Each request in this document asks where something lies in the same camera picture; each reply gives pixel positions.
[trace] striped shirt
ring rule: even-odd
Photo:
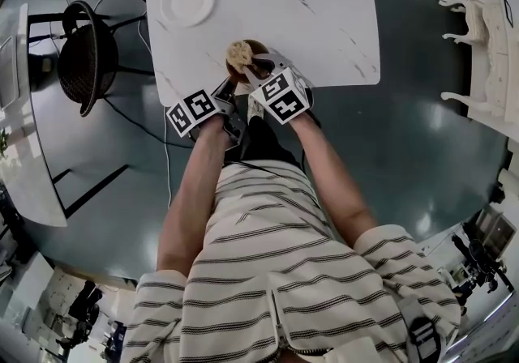
[[[351,249],[334,239],[301,170],[250,164],[259,169],[222,170],[189,276],[140,280],[123,362],[267,362],[283,348],[407,361],[397,301],[408,296],[453,340],[460,307],[403,228],[369,230]]]

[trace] desk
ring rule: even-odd
[[[66,226],[66,218],[40,147],[32,112],[28,75],[28,5],[0,15],[0,44],[15,36],[19,98],[0,111],[0,129],[14,139],[0,159],[0,176],[18,213],[48,226]]]
[[[256,39],[285,55],[316,86],[380,81],[374,0],[216,0],[200,25],[180,28],[147,0],[153,65],[161,103],[204,89],[228,76],[225,51]]]

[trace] floor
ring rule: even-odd
[[[91,5],[97,0],[85,0]],[[32,13],[62,11],[65,0],[29,3]],[[357,179],[381,224],[401,224],[423,240],[465,219],[486,201],[505,153],[505,137],[459,115],[440,100],[461,92],[466,72],[461,46],[441,34],[463,30],[460,17],[437,0],[375,0],[381,82],[376,86],[320,88],[315,114]],[[105,0],[98,12],[119,19],[142,14],[140,0]],[[34,27],[32,34],[49,31]],[[55,32],[61,28],[53,26]],[[117,33],[120,62],[152,68],[136,26]],[[55,53],[50,41],[32,53]],[[162,135],[163,109],[153,79],[118,75],[110,90],[128,116]],[[69,219],[67,228],[28,226],[42,253],[85,272],[139,278],[155,267],[168,190],[164,146],[98,102],[86,118],[52,77],[32,94],[50,172],[72,175],[58,183],[67,206],[122,164],[116,181]],[[244,109],[245,101],[241,100]],[[301,151],[294,134],[274,126],[283,145]],[[182,142],[170,129],[169,141]],[[170,149],[171,186],[178,188],[189,151]]]

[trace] person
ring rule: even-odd
[[[72,302],[67,315],[63,318],[62,332],[65,337],[56,340],[64,351],[70,351],[78,344],[88,340],[93,325],[99,317],[97,302],[103,292],[90,280],[84,282],[83,289]]]
[[[475,287],[475,281],[467,280],[462,285],[458,285],[453,288],[453,293],[456,296],[457,302],[460,304],[461,307],[464,307],[466,305],[467,300],[474,293]]]
[[[474,232],[473,227],[471,228],[466,225],[463,227],[463,230],[467,234],[467,237],[475,237],[476,233]],[[470,248],[465,245],[458,235],[454,235],[452,240],[469,265],[477,271],[476,280],[478,281],[478,285],[482,287],[486,282],[488,282],[487,293],[490,294],[494,292],[498,287],[495,274],[501,278],[509,292],[513,293],[515,291],[512,283],[505,275],[507,268],[504,265],[504,262],[493,260],[479,239],[470,239]]]
[[[377,226],[312,117],[290,125],[317,192],[259,116],[248,122],[244,158],[222,167],[222,125],[215,116],[201,127],[165,218],[157,271],[137,287],[122,361],[408,361],[398,305],[406,298],[417,300],[443,350],[452,343],[461,318],[452,291],[402,227]]]

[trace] marble table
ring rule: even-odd
[[[161,103],[173,106],[228,76],[230,43],[255,39],[285,55],[316,87],[377,84],[379,35],[374,0],[216,0],[192,28],[168,23],[161,0],[147,0]]]
[[[61,20],[61,13],[29,15],[27,4],[0,10],[0,45],[9,45],[9,49],[0,48],[0,131],[9,134],[4,157],[0,156],[0,180],[24,219],[55,227],[66,227],[68,218],[130,168],[125,164],[113,171],[68,206],[59,197],[55,184],[79,170],[65,166],[55,177],[50,175],[29,79],[28,43],[38,36],[31,39],[28,35],[31,24]]]

